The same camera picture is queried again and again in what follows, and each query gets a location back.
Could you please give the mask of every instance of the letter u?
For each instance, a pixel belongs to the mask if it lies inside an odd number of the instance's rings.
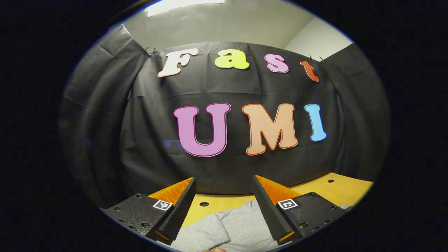
[[[194,118],[199,114],[199,109],[193,106],[181,107],[174,110],[177,118],[179,142],[182,148],[193,156],[216,156],[227,145],[226,114],[231,109],[230,104],[214,103],[208,105],[205,110],[211,114],[213,125],[213,141],[209,144],[198,143]]]

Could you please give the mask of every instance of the ceiling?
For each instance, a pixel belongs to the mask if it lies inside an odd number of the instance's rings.
[[[226,0],[148,17],[141,11],[123,25],[142,47],[237,41],[284,48],[314,15],[282,0]]]

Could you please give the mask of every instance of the ceiling light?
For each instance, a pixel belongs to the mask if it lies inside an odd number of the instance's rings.
[[[159,13],[195,4],[222,4],[225,0],[162,0],[145,9],[148,17]]]

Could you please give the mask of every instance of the white wall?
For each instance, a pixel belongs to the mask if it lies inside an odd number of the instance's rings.
[[[284,49],[305,56],[311,55],[314,60],[321,61],[319,57],[325,59],[352,43],[339,30],[314,17]]]

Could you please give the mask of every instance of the hand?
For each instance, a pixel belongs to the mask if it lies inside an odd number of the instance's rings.
[[[203,251],[201,251],[201,252],[225,252],[225,250],[222,249],[222,248],[214,248],[214,249],[212,249],[211,251],[203,250]]]

